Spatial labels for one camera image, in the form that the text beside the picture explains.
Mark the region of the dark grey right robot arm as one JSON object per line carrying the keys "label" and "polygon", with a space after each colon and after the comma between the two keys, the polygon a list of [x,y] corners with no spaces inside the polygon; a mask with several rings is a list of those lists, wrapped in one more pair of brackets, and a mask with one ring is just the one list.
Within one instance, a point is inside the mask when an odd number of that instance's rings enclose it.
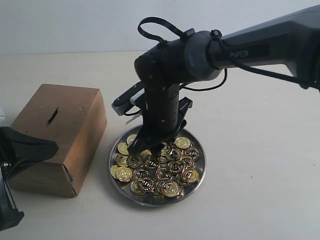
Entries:
{"label": "dark grey right robot arm", "polygon": [[138,32],[157,45],[134,62],[144,87],[140,105],[143,125],[129,153],[145,150],[159,155],[164,142],[186,126],[191,99],[180,98],[180,90],[195,82],[211,81],[230,68],[300,85],[320,87],[320,7],[312,6],[228,34],[211,31],[181,31],[159,17],[147,17],[177,35],[167,41],[139,26]]}

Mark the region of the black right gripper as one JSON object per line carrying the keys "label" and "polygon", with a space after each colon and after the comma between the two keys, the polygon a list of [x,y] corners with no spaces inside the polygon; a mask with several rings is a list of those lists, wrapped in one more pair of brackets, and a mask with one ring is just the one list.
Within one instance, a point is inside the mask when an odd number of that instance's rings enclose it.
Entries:
{"label": "black right gripper", "polygon": [[179,84],[144,88],[143,125],[128,147],[130,155],[136,156],[151,148],[152,156],[160,157],[164,148],[162,143],[176,137],[186,126],[185,116],[193,101],[188,97],[180,99],[179,94]]}

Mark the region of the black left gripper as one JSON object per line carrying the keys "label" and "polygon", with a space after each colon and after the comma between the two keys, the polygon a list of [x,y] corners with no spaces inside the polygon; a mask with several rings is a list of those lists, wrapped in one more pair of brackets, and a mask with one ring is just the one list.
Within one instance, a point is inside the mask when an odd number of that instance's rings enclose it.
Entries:
{"label": "black left gripper", "polygon": [[19,211],[5,175],[51,159],[58,152],[55,141],[22,134],[10,127],[0,128],[0,229],[16,227],[25,214]]}

